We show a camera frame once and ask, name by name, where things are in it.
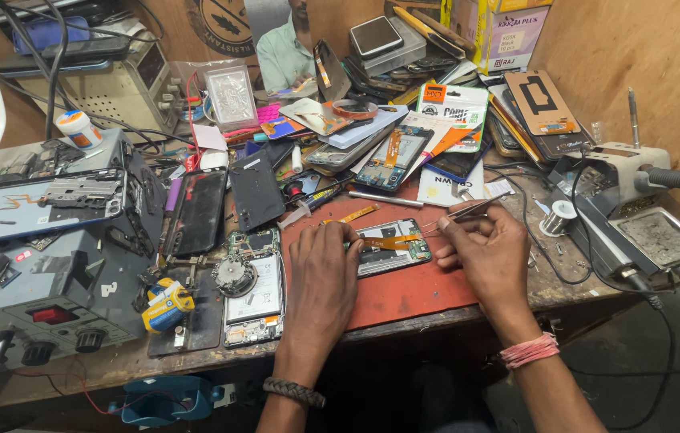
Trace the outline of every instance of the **circuit board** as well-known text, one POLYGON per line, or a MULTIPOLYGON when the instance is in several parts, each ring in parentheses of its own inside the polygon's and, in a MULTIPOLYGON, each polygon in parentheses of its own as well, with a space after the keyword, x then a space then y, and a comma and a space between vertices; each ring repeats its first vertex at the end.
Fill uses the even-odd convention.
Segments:
MULTIPOLYGON (((360 237, 397 237, 421 233, 413 218, 366 227, 356 231, 360 237)), ((364 247, 359 256, 358 277, 370 277, 431 261, 432 253, 425 239, 408 241, 408 250, 381 250, 364 247)))
POLYGON ((251 234, 233 231, 228 236, 228 254, 258 257, 264 254, 280 253, 280 251, 281 234, 275 227, 251 234))
POLYGON ((274 340, 284 332, 286 290, 280 250, 281 238, 276 228, 251 234, 230 233, 228 253, 247 257, 257 268, 258 282, 243 297, 225 298, 223 345, 226 348, 274 340))
POLYGON ((401 133, 402 138, 398 145, 398 155, 394 158, 395 163, 393 166, 386 166, 385 164, 390 146, 387 141, 383 141, 369 162, 356 175, 354 182, 387 191, 398 189, 404 174, 414 159, 420 155, 420 152, 428 144, 434 132, 431 129, 406 125, 399 125, 393 133, 396 132, 401 133))

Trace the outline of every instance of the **hand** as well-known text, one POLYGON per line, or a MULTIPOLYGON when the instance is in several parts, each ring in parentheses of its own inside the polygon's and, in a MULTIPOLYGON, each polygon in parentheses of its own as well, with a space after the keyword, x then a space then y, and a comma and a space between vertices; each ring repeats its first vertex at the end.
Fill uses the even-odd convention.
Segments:
POLYGON ((312 77, 312 76, 313 76, 313 75, 311 75, 310 73, 305 73, 305 74, 302 74, 302 75, 296 77, 295 82, 292 83, 292 84, 289 86, 289 88, 290 88, 290 89, 296 89, 297 87, 300 87, 300 86, 302 85, 302 83, 303 83, 306 79, 309 79, 309 78, 312 77))
POLYGON ((321 367, 351 320, 364 247, 344 223, 308 227, 289 246, 292 281, 273 376, 313 388, 321 367), (351 247, 345 251, 343 242, 351 247))
MULTIPOLYGON (((481 201, 452 206, 449 212, 481 201)), ((497 202, 486 213, 463 223, 441 217, 438 227, 450 245, 436 251, 436 263, 442 268, 462 265, 481 310, 505 345, 533 340, 541 332, 527 302, 527 229, 497 202)))

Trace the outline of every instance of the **left hand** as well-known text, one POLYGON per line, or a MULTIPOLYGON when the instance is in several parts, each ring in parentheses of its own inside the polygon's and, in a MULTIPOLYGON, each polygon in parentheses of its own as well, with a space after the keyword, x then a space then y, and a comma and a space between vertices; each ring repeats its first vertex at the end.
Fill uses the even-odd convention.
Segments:
POLYGON ((284 334, 273 377, 313 388, 351 320, 358 293, 358 255, 364 247, 344 223, 308 227, 289 246, 292 278, 284 334), (345 251, 343 242, 350 242, 345 251))

